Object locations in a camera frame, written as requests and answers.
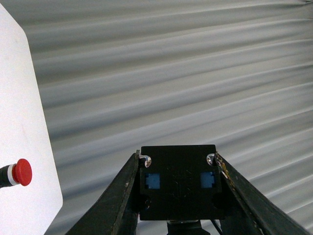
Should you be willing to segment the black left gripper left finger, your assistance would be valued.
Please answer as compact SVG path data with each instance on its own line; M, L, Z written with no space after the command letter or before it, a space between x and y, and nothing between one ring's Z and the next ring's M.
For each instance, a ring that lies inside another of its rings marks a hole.
M139 151L133 153L68 235L135 235L139 201Z

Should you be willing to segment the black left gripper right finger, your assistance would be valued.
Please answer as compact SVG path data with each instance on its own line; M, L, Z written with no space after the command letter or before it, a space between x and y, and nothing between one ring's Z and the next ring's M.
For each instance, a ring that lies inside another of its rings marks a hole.
M219 153L214 159L225 186L224 235L308 235L299 223L268 200Z

